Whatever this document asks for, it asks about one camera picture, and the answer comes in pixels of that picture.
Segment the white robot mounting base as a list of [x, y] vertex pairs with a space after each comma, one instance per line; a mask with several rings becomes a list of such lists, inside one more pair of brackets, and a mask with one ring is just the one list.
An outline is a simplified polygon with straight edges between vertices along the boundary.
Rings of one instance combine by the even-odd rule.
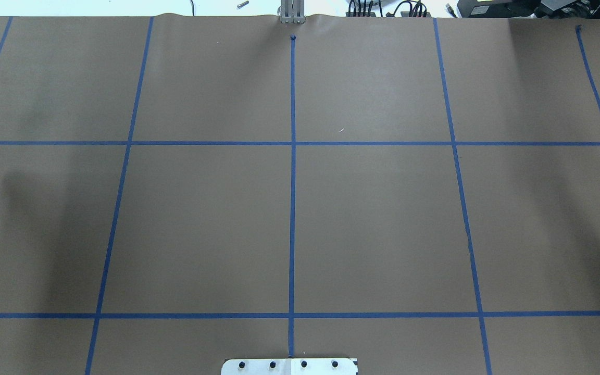
[[256, 358], [226, 360], [221, 374], [358, 374], [351, 358]]

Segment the black electronics box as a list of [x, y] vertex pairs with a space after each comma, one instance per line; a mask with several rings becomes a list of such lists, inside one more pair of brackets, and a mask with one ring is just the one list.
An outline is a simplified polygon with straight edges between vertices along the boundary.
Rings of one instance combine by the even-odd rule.
[[457, 1], [462, 18], [600, 19], [600, 1]]

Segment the aluminium frame post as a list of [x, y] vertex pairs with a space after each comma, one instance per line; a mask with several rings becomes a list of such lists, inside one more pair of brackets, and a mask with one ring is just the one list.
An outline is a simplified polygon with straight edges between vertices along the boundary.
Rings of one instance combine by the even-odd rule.
[[306, 21], [304, 0], [281, 0], [278, 9], [279, 21], [283, 24], [304, 24]]

